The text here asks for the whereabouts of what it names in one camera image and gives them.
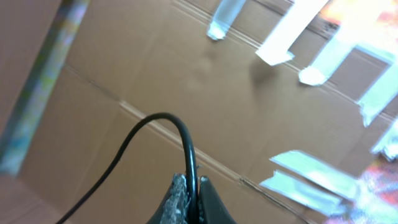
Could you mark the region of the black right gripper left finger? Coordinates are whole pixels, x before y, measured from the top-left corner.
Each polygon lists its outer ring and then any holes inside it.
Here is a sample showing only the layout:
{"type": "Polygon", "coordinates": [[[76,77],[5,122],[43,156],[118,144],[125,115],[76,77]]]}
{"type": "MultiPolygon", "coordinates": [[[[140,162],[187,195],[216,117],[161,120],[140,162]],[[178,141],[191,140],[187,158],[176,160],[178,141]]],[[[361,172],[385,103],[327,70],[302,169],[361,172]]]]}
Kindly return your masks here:
{"type": "Polygon", "coordinates": [[[186,178],[174,174],[163,200],[147,224],[186,224],[188,195],[186,178]]]}

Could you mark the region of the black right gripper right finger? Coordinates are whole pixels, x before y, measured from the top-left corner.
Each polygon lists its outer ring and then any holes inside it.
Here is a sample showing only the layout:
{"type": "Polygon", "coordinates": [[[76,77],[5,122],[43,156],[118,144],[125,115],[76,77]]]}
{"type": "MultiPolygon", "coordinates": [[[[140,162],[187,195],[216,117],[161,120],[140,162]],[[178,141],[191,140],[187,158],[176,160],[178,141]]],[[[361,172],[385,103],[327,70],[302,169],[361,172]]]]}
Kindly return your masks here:
{"type": "Polygon", "coordinates": [[[198,208],[200,224],[236,224],[207,176],[200,177],[198,208]]]}

